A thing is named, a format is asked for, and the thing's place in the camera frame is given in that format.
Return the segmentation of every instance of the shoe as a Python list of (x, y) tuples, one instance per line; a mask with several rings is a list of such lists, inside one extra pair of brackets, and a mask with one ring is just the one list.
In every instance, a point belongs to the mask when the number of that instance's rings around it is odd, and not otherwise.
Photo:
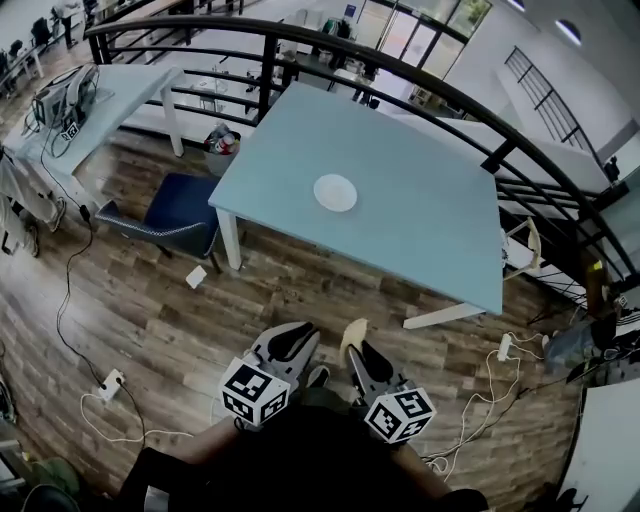
[(49, 222), (49, 229), (51, 230), (52, 233), (55, 233), (56, 231), (58, 231), (58, 228), (60, 227), (60, 222), (62, 222), (62, 218), (64, 217), (64, 214), (67, 211), (67, 202), (59, 197), (58, 199), (56, 199), (56, 218), (53, 219), (51, 222)]
[(308, 388), (323, 388), (329, 382), (331, 373), (329, 368), (321, 364), (316, 366), (309, 374), (309, 380), (307, 381)]
[(38, 227), (33, 225), (27, 228), (27, 233), (33, 239), (33, 249), (31, 250), (31, 256), (37, 258), (40, 254), (40, 243), (38, 242)]

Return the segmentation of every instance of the trash can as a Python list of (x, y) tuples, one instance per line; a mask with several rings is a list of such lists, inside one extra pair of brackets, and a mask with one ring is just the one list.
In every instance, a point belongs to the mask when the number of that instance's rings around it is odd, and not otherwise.
[(214, 176), (222, 176), (240, 151), (242, 136), (231, 131), (225, 123), (216, 126), (204, 141), (207, 148), (205, 161), (209, 172)]

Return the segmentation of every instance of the navy blue chair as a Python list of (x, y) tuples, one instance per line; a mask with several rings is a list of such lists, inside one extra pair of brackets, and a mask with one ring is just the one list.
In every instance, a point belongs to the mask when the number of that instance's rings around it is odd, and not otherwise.
[(216, 272), (220, 267), (213, 256), (218, 233), (218, 216), (207, 203), (218, 184), (217, 178), (170, 173), (165, 176), (147, 210), (144, 221), (124, 217), (114, 201), (96, 214), (96, 219), (128, 238), (151, 242), (168, 257), (169, 249), (196, 258), (210, 258)]

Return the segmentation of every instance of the wooden floor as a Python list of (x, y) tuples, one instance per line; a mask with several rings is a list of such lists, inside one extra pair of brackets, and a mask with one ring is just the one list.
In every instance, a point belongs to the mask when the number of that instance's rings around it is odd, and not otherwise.
[[(61, 66), (47, 59), (45, 69)], [(92, 168), (101, 173), (105, 195), (136, 216), (144, 212), (166, 172), (204, 170), (202, 155), (195, 151), (177, 159), (168, 142), (122, 131), (93, 162), (98, 162)], [(437, 406), (436, 419), (414, 446), (423, 454), (441, 451), (457, 442), (469, 397), (489, 394), (487, 354), (498, 348), (504, 332), (512, 330), (524, 338), (535, 334), (526, 322), (549, 298), (537, 285), (517, 278), (505, 285), (500, 317), (485, 315), (406, 331), (402, 320), (407, 315), (449, 302), (257, 225), (241, 228), (246, 233), (243, 268), (231, 270), (217, 247), (223, 274), (216, 275), (204, 263), (209, 274), (196, 290), (185, 277), (197, 261), (180, 255), (168, 259), (157, 248), (127, 240), (105, 226), (95, 226), (91, 248), (73, 264), (63, 333), (95, 362), (101, 376), (113, 368), (124, 372), (147, 429), (205, 429), (225, 366), (262, 330), (291, 320), (309, 320), (320, 328), (316, 359), (331, 368), (331, 386), (351, 398), (347, 376), (338, 367), (338, 346), (345, 326), (366, 317), (370, 341), (395, 357)], [(79, 400), (94, 390), (94, 382), (85, 363), (56, 334), (56, 311), (66, 291), (65, 264), (85, 243), (88, 231), (72, 207), (58, 233), (41, 231), (39, 259), (24, 252), (0, 255), (0, 338), (6, 345), (5, 374), (19, 413), (17, 435), (36, 456), (61, 455), (90, 484), (115, 494), (140, 445), (109, 443), (84, 423)], [(536, 327), (551, 332), (567, 320), (559, 317)], [(540, 353), (537, 341), (526, 346)], [(542, 370), (524, 354), (522, 386), (540, 383)], [(492, 373), (501, 396), (515, 378), (515, 362), (494, 359)], [(521, 510), (544, 482), (555, 482), (559, 476), (578, 394), (575, 386), (555, 385), (517, 402), (500, 423), (462, 448), (449, 482), (479, 489), (497, 510)], [(509, 402), (501, 402), (493, 417)], [(106, 435), (140, 435), (126, 394), (119, 393), (106, 408), (92, 399), (86, 406), (89, 419)], [(470, 407), (467, 432), (482, 423), (487, 411), (488, 404), (480, 401)], [(221, 415), (216, 402), (214, 419)], [(148, 438), (151, 446), (160, 448), (177, 442), (179, 436)]]

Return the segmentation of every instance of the black pants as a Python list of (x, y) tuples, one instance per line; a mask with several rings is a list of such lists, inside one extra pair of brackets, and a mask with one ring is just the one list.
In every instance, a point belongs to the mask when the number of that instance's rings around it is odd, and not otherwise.
[(60, 21), (64, 27), (64, 41), (67, 43), (67, 48), (71, 48), (71, 16), (61, 18)]

